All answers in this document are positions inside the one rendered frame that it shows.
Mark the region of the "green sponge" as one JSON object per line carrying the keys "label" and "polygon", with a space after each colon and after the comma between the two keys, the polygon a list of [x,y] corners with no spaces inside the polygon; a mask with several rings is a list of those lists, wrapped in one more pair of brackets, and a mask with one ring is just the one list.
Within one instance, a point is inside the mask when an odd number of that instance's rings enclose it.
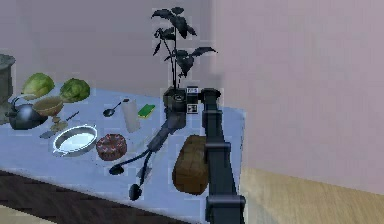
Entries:
{"label": "green sponge", "polygon": [[155,109],[155,105],[146,104],[138,111],[139,118],[147,118]]}

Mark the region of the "brown bread loaf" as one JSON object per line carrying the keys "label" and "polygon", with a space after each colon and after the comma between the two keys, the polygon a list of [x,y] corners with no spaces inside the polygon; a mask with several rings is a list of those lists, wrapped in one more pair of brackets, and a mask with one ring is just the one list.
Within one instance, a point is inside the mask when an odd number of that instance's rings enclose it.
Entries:
{"label": "brown bread loaf", "polygon": [[172,171],[175,188],[191,195],[201,195],[208,186],[208,165],[205,163],[206,137],[190,135],[180,150]]}

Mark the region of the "silver pan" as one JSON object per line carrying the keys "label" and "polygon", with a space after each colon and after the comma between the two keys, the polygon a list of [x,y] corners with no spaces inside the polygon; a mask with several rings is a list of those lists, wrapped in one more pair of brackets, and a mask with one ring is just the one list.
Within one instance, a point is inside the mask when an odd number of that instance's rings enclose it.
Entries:
{"label": "silver pan", "polygon": [[92,125],[80,125],[69,128],[55,137],[53,153],[61,157],[76,157],[93,149],[96,145],[98,131]]}

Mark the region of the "black kettle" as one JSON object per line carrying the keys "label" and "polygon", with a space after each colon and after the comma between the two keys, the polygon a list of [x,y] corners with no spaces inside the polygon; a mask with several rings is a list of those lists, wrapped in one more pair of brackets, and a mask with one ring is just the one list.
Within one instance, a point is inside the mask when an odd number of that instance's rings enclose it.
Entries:
{"label": "black kettle", "polygon": [[15,97],[11,101],[10,110],[5,113],[13,130],[29,130],[46,122],[48,117],[36,112],[32,104],[17,105],[18,100],[19,97]]}

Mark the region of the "tan goblet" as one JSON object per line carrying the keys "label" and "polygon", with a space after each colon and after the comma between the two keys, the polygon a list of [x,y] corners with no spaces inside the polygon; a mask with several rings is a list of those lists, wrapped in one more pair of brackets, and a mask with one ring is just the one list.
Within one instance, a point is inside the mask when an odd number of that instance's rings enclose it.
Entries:
{"label": "tan goblet", "polygon": [[58,116],[63,107],[63,100],[59,96],[46,97],[33,104],[33,109],[39,115],[52,118],[53,125],[50,130],[53,132],[62,131],[68,126],[68,123]]}

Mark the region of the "pale blue topped brown table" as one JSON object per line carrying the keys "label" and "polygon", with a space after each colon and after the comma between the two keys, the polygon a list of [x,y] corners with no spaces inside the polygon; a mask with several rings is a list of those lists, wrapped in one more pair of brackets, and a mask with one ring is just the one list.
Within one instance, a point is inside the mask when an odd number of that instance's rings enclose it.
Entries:
{"label": "pale blue topped brown table", "polygon": [[106,108],[118,107],[124,94],[94,89],[84,101],[67,104],[61,115],[70,126],[97,128],[99,136],[123,135],[129,146],[124,173],[109,174],[110,163],[91,150],[78,157],[57,157],[51,140],[42,138],[48,123],[26,131],[0,126],[0,204],[49,219],[58,224],[207,224],[204,196],[179,192],[172,169],[185,139],[204,132],[200,115],[190,115],[184,129],[168,138],[150,160],[151,172],[142,196],[132,201],[130,186],[142,163],[133,156],[145,149],[164,122],[163,103],[157,97],[135,96],[138,106],[154,105],[141,120],[140,130],[129,133],[121,112],[106,118]]}

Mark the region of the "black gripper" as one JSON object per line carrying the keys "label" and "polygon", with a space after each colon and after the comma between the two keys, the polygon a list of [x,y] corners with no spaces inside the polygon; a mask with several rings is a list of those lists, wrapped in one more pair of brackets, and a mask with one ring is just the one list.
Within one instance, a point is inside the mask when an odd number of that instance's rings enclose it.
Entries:
{"label": "black gripper", "polygon": [[146,177],[148,163],[152,156],[152,152],[159,151],[169,135],[174,134],[177,130],[183,129],[186,126],[186,91],[182,88],[168,89],[163,94],[163,103],[166,119],[160,130],[147,145],[147,150],[138,156],[115,164],[109,169],[111,175],[119,175],[124,172],[124,165],[145,158],[143,166],[139,171],[139,183],[133,184],[129,190],[129,198],[131,201],[136,201],[142,194],[141,187]]}

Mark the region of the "black spoon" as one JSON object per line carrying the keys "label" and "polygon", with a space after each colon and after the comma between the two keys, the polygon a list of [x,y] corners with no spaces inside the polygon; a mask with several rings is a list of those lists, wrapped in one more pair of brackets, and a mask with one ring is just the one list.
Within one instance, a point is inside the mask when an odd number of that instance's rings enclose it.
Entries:
{"label": "black spoon", "polygon": [[114,113],[115,113],[115,109],[116,109],[119,105],[121,105],[123,102],[124,102],[124,103],[125,103],[125,102],[129,102],[129,99],[128,99],[128,98],[124,99],[123,101],[119,102],[114,108],[110,108],[110,109],[106,109],[106,110],[104,110],[104,111],[103,111],[103,116],[104,116],[104,117],[111,117],[112,115],[114,115]]}

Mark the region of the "green lettuce head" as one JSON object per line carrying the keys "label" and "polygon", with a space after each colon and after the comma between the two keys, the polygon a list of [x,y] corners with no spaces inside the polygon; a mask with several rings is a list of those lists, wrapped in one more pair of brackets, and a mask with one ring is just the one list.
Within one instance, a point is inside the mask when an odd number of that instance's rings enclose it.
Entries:
{"label": "green lettuce head", "polygon": [[60,88],[60,97],[65,103],[75,103],[88,98],[90,86],[85,80],[71,78]]}
{"label": "green lettuce head", "polygon": [[25,100],[34,100],[48,94],[54,87],[55,83],[50,76],[35,73],[25,81],[21,94]]}

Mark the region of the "dark leafy house plant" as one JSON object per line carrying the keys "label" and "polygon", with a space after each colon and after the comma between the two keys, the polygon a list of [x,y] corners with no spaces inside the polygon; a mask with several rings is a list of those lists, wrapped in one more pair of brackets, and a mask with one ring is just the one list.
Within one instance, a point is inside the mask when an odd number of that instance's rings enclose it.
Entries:
{"label": "dark leafy house plant", "polygon": [[171,23],[169,28],[158,28],[153,36],[158,39],[153,55],[156,55],[162,46],[166,48],[168,56],[165,61],[170,61],[172,71],[172,87],[179,88],[180,78],[186,77],[194,65],[196,57],[200,57],[208,52],[216,52],[212,47],[198,47],[189,53],[187,50],[177,48],[177,35],[186,39],[189,35],[196,36],[195,29],[187,23],[182,13],[182,7],[173,7],[171,9],[157,9],[153,12],[152,18],[159,17],[168,20]]}

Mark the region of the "grey stone vase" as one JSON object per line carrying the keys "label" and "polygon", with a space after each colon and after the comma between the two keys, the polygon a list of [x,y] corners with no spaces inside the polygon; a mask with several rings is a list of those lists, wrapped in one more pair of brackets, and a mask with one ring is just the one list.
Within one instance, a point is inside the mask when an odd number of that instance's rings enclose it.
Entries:
{"label": "grey stone vase", "polygon": [[13,94],[12,65],[15,62],[13,56],[0,54],[0,125],[9,122],[5,113],[10,109],[9,99]]}

